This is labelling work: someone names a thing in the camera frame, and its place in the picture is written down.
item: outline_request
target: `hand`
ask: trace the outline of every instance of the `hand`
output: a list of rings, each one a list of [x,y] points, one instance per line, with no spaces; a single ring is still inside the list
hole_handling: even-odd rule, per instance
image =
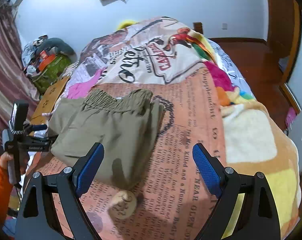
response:
[[[25,158],[23,160],[23,163],[20,163],[20,173],[25,174],[26,173],[26,169],[27,169],[27,163],[29,158]],[[8,169],[8,161],[13,160],[13,155],[9,154],[7,152],[4,152],[1,157],[0,157],[0,167],[7,170]]]

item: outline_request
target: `wooden door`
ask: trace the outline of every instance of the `wooden door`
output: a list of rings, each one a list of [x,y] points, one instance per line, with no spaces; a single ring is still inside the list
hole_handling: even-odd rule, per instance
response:
[[[279,58],[290,54],[294,30],[293,0],[268,0],[269,30],[267,43]]]

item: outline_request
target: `wooden floor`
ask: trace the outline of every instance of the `wooden floor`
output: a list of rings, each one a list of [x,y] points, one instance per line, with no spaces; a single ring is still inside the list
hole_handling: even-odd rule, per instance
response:
[[[279,89],[282,72],[278,59],[261,42],[219,42],[251,87],[256,99],[268,110],[281,130],[290,107]]]

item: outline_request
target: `person's arm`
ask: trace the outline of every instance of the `person's arm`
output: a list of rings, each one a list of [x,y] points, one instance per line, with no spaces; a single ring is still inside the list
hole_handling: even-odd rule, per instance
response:
[[[0,225],[3,226],[6,214],[8,212],[8,205],[10,200],[10,193],[12,191],[12,185],[9,183],[8,176],[8,160],[11,160],[12,156],[8,153],[4,153],[0,157]]]

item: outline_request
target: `orange newspaper print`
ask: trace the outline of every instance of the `orange newspaper print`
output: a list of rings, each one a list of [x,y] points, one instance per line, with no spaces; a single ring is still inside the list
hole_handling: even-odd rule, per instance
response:
[[[222,117],[210,73],[202,68],[171,85],[120,83],[99,88],[114,97],[149,89],[164,104],[165,114],[145,179],[131,189],[138,203],[133,215],[125,220],[110,217],[108,207],[119,189],[98,181],[80,198],[94,228],[103,240],[194,239],[217,200],[193,161],[193,145],[201,142],[225,164]],[[39,171],[48,175],[64,167],[54,157]],[[72,237],[57,194],[54,202],[65,235]]]

